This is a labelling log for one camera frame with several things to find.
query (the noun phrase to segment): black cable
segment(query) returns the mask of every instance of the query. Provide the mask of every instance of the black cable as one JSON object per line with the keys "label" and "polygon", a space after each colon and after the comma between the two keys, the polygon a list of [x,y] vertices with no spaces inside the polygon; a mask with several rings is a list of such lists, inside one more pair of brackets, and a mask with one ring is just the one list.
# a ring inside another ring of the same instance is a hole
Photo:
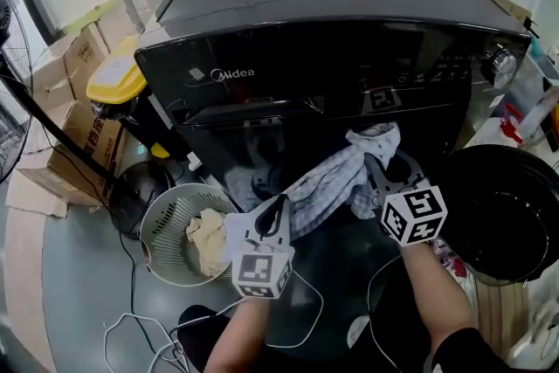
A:
{"label": "black cable", "polygon": [[186,172],[186,168],[184,168],[184,166],[181,163],[179,163],[177,160],[175,160],[175,162],[179,167],[181,167],[181,169],[183,169],[183,172],[181,173],[181,175],[177,179],[173,179],[174,183],[176,183],[178,180],[180,180],[184,176],[184,173]]}
{"label": "black cable", "polygon": [[6,75],[2,75],[2,74],[0,74],[0,77],[9,79],[10,81],[16,81],[18,84],[21,84],[23,87],[25,87],[28,91],[30,90],[30,87],[27,86],[23,81],[20,81],[19,79],[15,79],[15,78],[12,78],[10,76],[6,76]]}
{"label": "black cable", "polygon": [[[103,201],[103,199],[101,198],[99,192],[97,191],[97,189],[95,188],[95,185],[93,184],[93,182],[91,182],[85,174],[83,174],[81,172],[81,170],[78,168],[78,166],[73,162],[73,160],[68,157],[68,155],[64,154],[62,151],[60,151],[57,148],[54,148],[54,146],[51,143],[51,139],[49,138],[49,135],[46,132],[45,127],[43,126],[43,124],[41,123],[41,127],[43,128],[43,132],[45,132],[45,136],[46,136],[46,140],[49,143],[49,146],[52,148],[52,150],[56,151],[57,153],[59,153],[60,155],[62,155],[75,169],[76,171],[78,171],[78,173],[84,178],[86,179],[86,181],[92,186],[93,191],[95,191],[95,195],[97,196],[97,198],[99,199],[99,201],[101,202],[101,204],[103,205],[103,207],[105,208],[105,210],[107,210],[109,216],[111,217],[111,219],[114,218],[113,213],[111,212],[111,210],[105,205],[105,202]],[[149,201],[151,201],[151,198],[153,196],[153,194],[155,193],[155,190],[151,191],[151,194],[149,195],[149,199],[146,202],[146,205],[144,206],[144,209],[140,215],[140,217],[138,218],[138,220],[136,221],[136,223],[134,224],[134,226],[136,226],[138,224],[138,222],[140,222],[141,218],[143,217],[144,213],[146,212],[148,206],[149,206]],[[130,252],[128,251],[128,249],[126,248],[126,246],[124,245],[124,241],[122,240],[122,233],[121,233],[121,229],[119,229],[119,241],[121,242],[121,246],[122,246],[122,250],[124,250],[124,252],[128,255],[128,257],[130,258],[130,261],[132,261],[132,271],[130,273],[130,311],[131,314],[135,314],[134,312],[134,296],[135,296],[135,287],[136,287],[136,282],[135,282],[135,274],[136,274],[136,262],[134,260],[134,257],[130,254]],[[146,331],[146,329],[143,327],[143,325],[141,324],[139,319],[136,319],[136,322],[138,323],[138,325],[140,326],[140,329],[144,335],[144,337],[146,338],[146,341],[148,342],[149,345],[149,349],[151,349],[153,354],[156,354],[157,352],[154,349],[154,346],[151,343],[151,340],[149,339],[148,336],[148,332]],[[181,371],[182,373],[188,373],[187,370],[180,364],[180,363],[173,363],[173,362],[169,362],[168,363],[172,366],[175,367],[177,370]]]}

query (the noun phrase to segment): beige cloth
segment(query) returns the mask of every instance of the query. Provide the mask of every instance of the beige cloth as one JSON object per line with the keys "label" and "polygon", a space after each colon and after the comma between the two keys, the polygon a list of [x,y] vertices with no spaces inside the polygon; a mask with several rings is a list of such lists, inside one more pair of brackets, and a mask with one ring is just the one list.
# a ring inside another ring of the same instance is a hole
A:
{"label": "beige cloth", "polygon": [[208,277],[215,277],[225,269],[221,261],[227,231],[225,215],[213,209],[205,209],[200,218],[192,218],[186,228],[186,237],[200,253],[200,270]]}

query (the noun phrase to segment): midea logo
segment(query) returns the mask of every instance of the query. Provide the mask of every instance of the midea logo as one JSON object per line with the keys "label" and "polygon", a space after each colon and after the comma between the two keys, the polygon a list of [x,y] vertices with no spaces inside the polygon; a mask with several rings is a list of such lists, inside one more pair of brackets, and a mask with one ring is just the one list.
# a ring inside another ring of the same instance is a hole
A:
{"label": "midea logo", "polygon": [[253,70],[233,70],[227,72],[226,70],[213,69],[210,76],[214,81],[220,82],[231,78],[244,78],[245,76],[254,76]]}

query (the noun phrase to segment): black shirt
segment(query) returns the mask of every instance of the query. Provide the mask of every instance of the black shirt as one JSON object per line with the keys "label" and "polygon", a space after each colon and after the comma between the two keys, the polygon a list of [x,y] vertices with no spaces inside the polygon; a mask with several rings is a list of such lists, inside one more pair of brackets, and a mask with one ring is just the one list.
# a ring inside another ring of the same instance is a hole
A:
{"label": "black shirt", "polygon": [[511,370],[474,328],[461,329],[449,335],[438,347],[432,367],[433,373],[499,373]]}

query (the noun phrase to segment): fan grille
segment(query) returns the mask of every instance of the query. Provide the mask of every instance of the fan grille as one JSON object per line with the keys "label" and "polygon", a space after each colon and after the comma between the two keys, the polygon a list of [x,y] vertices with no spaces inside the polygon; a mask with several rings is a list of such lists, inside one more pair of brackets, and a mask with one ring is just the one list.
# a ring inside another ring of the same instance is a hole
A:
{"label": "fan grille", "polygon": [[[0,7],[0,30],[7,27],[10,36],[2,47],[12,71],[32,95],[31,55],[24,27],[12,0]],[[0,78],[0,182],[16,165],[22,154],[31,125],[31,116]]]}

